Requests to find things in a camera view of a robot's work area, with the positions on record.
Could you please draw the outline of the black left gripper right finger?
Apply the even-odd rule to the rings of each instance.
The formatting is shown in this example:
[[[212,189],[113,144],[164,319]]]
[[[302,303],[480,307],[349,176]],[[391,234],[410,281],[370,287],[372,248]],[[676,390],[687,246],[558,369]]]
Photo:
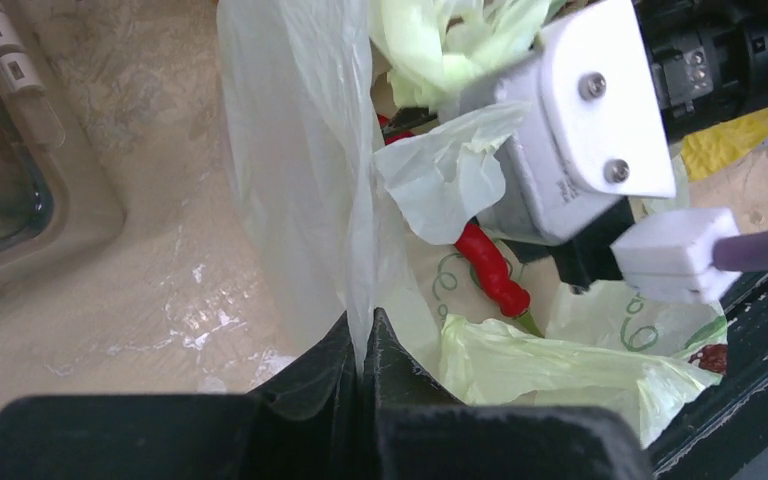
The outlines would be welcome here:
[[[374,311],[360,378],[363,479],[649,479],[629,425],[599,407],[470,407]]]

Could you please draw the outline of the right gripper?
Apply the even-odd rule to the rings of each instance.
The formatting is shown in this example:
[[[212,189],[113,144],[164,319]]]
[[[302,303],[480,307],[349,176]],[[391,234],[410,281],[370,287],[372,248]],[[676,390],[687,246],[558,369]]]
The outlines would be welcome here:
[[[634,6],[668,142],[768,108],[768,1]]]

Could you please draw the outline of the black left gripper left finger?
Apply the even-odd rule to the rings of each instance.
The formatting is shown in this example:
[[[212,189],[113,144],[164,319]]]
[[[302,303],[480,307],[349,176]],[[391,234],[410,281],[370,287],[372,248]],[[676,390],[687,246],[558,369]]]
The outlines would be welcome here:
[[[0,411],[0,479],[343,479],[348,325],[245,394],[39,395]]]

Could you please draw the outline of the toy red chili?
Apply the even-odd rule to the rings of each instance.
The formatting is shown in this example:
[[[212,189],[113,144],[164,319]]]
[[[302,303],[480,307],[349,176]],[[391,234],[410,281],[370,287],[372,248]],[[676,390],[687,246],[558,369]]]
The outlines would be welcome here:
[[[488,319],[539,332],[530,292],[515,277],[522,262],[476,218],[505,191],[494,155],[519,118],[467,114],[421,134],[382,127],[375,167],[403,218],[408,258],[444,342]]]

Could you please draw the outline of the green plastic grocery bag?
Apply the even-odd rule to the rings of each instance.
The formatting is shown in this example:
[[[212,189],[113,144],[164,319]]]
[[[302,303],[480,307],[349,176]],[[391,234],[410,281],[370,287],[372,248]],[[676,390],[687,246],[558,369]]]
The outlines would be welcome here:
[[[619,414],[651,445],[723,377],[705,347],[727,343],[722,308],[635,300],[610,282],[564,292],[546,262],[511,253],[546,338],[504,319],[451,247],[410,232],[374,152],[372,51],[362,1],[222,1],[217,10],[223,147],[244,228],[294,342],[341,315],[364,353],[372,310],[432,378],[472,406],[586,405]]]

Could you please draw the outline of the toy napa cabbage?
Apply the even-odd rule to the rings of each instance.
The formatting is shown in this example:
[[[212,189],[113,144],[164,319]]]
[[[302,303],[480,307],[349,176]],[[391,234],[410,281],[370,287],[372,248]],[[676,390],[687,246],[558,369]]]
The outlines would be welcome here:
[[[682,140],[681,157],[690,182],[723,170],[768,137],[768,108],[690,134]]]

